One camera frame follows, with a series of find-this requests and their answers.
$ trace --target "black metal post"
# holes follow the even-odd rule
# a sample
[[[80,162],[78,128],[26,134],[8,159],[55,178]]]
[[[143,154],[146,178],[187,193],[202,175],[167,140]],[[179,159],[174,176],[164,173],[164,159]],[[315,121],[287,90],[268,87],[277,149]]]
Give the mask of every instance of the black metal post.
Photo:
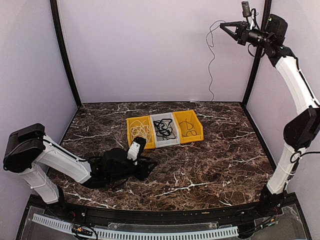
[[[58,10],[58,3],[57,0],[50,0],[50,5],[51,5],[51,12],[52,12],[52,18],[53,18],[53,24],[54,24],[54,29],[55,29],[55,34],[56,34],[56,39],[58,41],[59,49],[60,49],[60,54],[61,58],[63,61],[64,69],[66,76],[69,81],[69,85],[73,94],[73,98],[75,100],[76,105],[78,108],[82,105],[81,99],[77,90],[76,82],[74,79],[74,76],[71,71],[71,66],[67,54],[67,49],[65,45],[65,40],[61,28],[61,23],[60,23],[60,18],[59,18],[59,10]]]
[[[272,0],[265,0],[264,2],[264,8],[263,8],[263,16],[262,16],[262,23],[261,23],[261,30],[264,31],[266,29],[266,25],[269,19],[270,11],[271,11],[271,3]],[[257,77],[258,68],[260,65],[260,59],[263,52],[263,48],[261,46],[258,46],[255,52],[254,61],[249,77],[248,84],[246,86],[246,90],[244,93],[244,97],[242,100],[242,104],[246,107],[252,92],[252,89],[254,87],[254,83]]]

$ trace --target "white string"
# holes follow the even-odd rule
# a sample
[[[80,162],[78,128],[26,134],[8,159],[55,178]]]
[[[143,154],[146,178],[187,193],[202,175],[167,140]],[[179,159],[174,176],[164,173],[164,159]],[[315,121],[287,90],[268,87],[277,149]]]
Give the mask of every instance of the white string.
[[[132,126],[135,122],[140,123],[140,125]],[[146,120],[144,120],[143,122],[141,122],[139,120],[135,120],[130,124],[129,128],[130,128],[131,141],[133,141],[135,139],[135,137],[142,137],[146,140],[147,143],[150,143],[150,141],[151,141],[151,134],[150,134],[151,128],[148,125]]]

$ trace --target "marble tabletop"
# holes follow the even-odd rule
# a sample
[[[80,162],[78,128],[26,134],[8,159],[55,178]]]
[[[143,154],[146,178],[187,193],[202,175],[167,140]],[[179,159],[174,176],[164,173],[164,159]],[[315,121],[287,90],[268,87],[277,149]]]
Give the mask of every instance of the marble tabletop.
[[[273,170],[239,103],[137,102],[83,104],[62,146],[88,158],[128,148],[127,118],[194,110],[204,141],[149,149],[158,161],[150,176],[117,188],[88,189],[54,169],[48,176],[67,202],[141,211],[198,210],[258,201]]]

